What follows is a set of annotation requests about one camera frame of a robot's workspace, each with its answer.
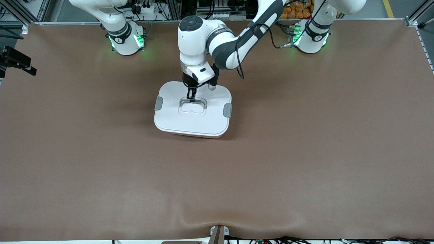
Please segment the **metal frame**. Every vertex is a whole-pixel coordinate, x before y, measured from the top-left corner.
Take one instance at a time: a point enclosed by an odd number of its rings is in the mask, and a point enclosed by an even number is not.
[[[424,43],[424,41],[422,40],[421,33],[419,32],[419,29],[418,29],[418,28],[416,28],[416,31],[417,31],[417,33],[418,33],[419,40],[421,41],[422,47],[424,48],[424,52],[425,52],[425,55],[427,56],[428,63],[430,64],[431,70],[432,70],[433,73],[434,73],[434,66],[433,66],[433,63],[431,62],[430,56],[428,55],[427,49],[426,49],[426,47],[425,47],[425,43]]]
[[[43,21],[45,15],[47,13],[47,8],[50,4],[51,0],[42,0],[41,8],[39,8],[38,16],[36,17],[38,21]]]
[[[167,0],[170,17],[172,20],[181,20],[181,5],[177,0]]]
[[[405,18],[405,21],[407,22],[407,26],[417,26],[417,20],[432,6],[434,5],[434,0],[425,0],[423,3],[409,16]]]
[[[29,26],[31,23],[38,21],[36,17],[17,0],[2,0],[0,4],[25,26]]]

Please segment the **brown table surface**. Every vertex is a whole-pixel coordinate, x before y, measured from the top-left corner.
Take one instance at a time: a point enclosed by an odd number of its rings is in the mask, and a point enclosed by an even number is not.
[[[239,33],[246,23],[228,23]],[[285,36],[273,28],[278,45]],[[220,139],[159,131],[179,80],[177,26],[111,52],[99,26],[31,26],[35,77],[0,86],[3,241],[203,237],[434,238],[434,75],[403,20],[337,21],[317,54],[266,36],[222,71]]]

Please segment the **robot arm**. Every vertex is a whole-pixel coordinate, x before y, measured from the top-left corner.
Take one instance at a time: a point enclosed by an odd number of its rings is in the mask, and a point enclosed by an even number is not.
[[[189,86],[194,86],[195,82],[202,84],[214,77],[215,68],[237,68],[266,34],[268,27],[276,23],[285,2],[258,0],[256,17],[238,36],[220,20],[204,20],[198,16],[184,18],[178,27],[178,47],[182,71],[192,78],[184,82]],[[205,59],[207,53],[212,56],[214,69]]]
[[[97,18],[104,26],[113,49],[122,55],[131,55],[143,48],[143,27],[130,21],[114,8],[127,0],[69,0],[69,2]]]
[[[355,14],[365,5],[366,0],[317,0],[310,20],[301,20],[301,36],[296,37],[294,46],[305,53],[316,53],[325,44],[330,26],[336,19],[337,11]]]

